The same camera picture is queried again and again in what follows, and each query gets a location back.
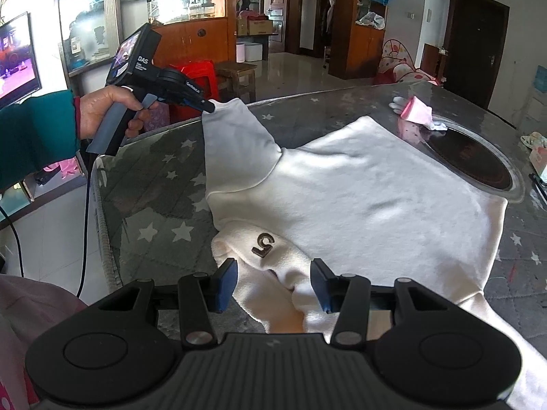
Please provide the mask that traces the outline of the person left hand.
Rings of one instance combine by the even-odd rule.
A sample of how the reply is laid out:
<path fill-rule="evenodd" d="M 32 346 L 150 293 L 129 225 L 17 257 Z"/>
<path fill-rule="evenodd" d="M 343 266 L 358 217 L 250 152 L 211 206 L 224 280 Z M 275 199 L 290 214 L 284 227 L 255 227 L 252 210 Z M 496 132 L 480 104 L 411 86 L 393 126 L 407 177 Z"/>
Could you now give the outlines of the person left hand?
<path fill-rule="evenodd" d="M 85 94 L 80 99 L 78 138 L 94 138 L 105 120 L 110 123 L 117 121 L 124 135 L 134 138 L 149 120 L 150 110 L 158 106 L 159 103 L 154 102 L 150 108 L 144 108 L 132 91 L 112 85 Z"/>

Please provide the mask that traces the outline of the teal sleeve forearm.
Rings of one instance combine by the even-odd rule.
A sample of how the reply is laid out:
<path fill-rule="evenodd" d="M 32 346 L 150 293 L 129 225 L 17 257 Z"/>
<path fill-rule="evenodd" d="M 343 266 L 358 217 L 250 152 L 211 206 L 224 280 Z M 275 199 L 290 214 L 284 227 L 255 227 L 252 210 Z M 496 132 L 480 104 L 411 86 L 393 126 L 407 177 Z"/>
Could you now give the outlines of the teal sleeve forearm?
<path fill-rule="evenodd" d="M 70 91 L 30 97 L 1 109 L 1 188 L 80 149 L 80 99 Z"/>

